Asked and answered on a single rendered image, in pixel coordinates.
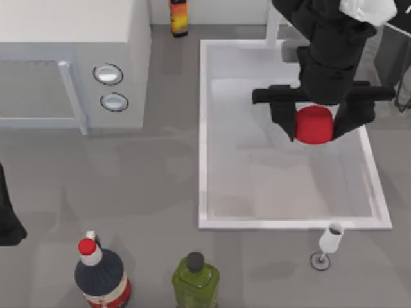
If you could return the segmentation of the red apple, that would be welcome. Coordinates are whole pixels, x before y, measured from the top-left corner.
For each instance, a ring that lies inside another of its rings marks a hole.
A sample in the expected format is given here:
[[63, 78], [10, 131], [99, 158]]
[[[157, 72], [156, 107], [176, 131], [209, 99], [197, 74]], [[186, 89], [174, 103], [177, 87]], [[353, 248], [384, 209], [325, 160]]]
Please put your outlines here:
[[333, 116], [329, 109], [310, 105], [297, 111], [295, 138], [305, 144], [324, 144], [333, 137]]

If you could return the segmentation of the white sink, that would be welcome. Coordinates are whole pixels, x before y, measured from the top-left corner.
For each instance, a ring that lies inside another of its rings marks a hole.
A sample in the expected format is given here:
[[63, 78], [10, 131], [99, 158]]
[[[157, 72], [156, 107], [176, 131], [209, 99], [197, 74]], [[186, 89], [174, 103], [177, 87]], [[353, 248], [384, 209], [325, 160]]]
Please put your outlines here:
[[365, 128], [291, 141], [251, 93], [294, 84], [297, 64], [264, 40], [202, 40], [198, 225], [217, 229], [391, 229]]

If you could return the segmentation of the white tap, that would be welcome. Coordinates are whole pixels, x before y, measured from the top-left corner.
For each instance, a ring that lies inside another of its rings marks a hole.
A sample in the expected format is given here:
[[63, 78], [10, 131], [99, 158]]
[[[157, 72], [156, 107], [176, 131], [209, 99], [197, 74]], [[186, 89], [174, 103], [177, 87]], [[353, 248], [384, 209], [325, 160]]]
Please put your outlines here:
[[266, 28], [266, 45], [268, 47], [275, 47], [279, 25], [283, 19], [283, 16], [278, 12], [278, 10], [272, 4], [272, 0], [268, 0], [268, 15], [267, 15], [267, 28]]

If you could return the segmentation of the white goblet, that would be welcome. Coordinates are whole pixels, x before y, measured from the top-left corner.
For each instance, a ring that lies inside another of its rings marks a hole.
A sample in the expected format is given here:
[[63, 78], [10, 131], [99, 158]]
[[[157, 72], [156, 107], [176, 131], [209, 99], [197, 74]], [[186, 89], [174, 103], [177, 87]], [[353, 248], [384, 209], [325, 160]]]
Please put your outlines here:
[[313, 269], [326, 271], [330, 268], [331, 259], [329, 255], [338, 250], [344, 231], [344, 227], [340, 223], [328, 225], [319, 239], [319, 251], [310, 256], [310, 264]]

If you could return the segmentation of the orange and black bottle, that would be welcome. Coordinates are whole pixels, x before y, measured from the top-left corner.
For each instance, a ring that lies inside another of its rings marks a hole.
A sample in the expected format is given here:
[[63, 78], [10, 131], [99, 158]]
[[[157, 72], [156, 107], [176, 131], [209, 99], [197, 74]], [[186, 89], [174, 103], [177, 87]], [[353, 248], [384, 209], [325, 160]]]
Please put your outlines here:
[[169, 0], [170, 28], [174, 37], [188, 34], [188, 4], [187, 0]]

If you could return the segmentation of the small microwave knob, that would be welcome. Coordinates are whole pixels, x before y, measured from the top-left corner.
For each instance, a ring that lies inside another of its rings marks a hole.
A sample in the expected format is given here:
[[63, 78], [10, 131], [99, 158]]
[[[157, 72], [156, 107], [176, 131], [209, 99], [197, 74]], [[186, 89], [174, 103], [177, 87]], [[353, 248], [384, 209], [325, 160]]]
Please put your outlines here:
[[129, 102], [124, 95], [112, 92], [100, 98], [100, 105], [109, 112], [122, 112], [128, 108]]

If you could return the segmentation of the large microwave knob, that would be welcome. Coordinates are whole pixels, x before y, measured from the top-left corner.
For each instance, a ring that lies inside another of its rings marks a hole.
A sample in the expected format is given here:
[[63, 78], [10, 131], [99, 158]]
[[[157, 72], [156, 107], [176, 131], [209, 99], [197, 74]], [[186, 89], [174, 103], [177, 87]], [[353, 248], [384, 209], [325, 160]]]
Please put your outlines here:
[[95, 66], [92, 75], [97, 82], [107, 86], [121, 83], [124, 77], [123, 71], [114, 64]]

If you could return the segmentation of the green bottle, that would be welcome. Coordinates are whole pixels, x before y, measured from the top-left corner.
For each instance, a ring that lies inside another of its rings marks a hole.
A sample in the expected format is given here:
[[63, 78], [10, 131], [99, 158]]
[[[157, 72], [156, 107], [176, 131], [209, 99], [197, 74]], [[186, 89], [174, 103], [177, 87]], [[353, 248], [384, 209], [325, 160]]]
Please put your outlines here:
[[173, 284], [176, 308], [220, 308], [219, 270], [205, 261], [202, 253], [190, 252], [176, 267]]

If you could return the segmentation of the pale microwave oven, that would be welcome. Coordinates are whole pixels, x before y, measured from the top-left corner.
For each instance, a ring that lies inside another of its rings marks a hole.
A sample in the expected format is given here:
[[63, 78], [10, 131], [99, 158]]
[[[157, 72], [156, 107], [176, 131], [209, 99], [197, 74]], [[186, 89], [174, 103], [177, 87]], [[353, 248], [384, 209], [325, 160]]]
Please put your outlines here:
[[[0, 0], [0, 60], [66, 60], [94, 129], [140, 129], [152, 43], [147, 0]], [[97, 82], [95, 66], [124, 74], [114, 86]], [[129, 106], [109, 112], [103, 95], [117, 92]]]

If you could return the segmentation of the dark bottle with red cap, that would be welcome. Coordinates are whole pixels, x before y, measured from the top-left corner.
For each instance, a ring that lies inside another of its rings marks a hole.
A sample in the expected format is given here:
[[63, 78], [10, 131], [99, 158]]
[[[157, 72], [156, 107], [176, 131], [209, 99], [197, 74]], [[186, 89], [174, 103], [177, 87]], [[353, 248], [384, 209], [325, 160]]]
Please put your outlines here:
[[90, 308], [125, 308], [132, 286], [121, 257], [104, 248], [94, 231], [78, 242], [74, 280]]

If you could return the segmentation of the microwave oven door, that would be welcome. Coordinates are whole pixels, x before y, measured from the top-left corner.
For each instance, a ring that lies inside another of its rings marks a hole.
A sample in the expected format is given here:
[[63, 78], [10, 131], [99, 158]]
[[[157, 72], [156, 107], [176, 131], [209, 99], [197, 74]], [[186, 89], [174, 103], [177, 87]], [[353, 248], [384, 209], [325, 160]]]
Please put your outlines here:
[[[80, 131], [57, 62], [0, 60], [0, 129]], [[76, 88], [72, 65], [71, 74]]]

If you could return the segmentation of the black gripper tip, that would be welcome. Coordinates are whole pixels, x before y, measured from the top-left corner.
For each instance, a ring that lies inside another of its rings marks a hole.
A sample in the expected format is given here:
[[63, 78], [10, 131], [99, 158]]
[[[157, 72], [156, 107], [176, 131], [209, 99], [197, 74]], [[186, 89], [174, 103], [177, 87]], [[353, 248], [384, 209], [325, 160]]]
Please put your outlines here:
[[0, 247], [17, 246], [27, 235], [12, 207], [3, 165], [0, 163]]

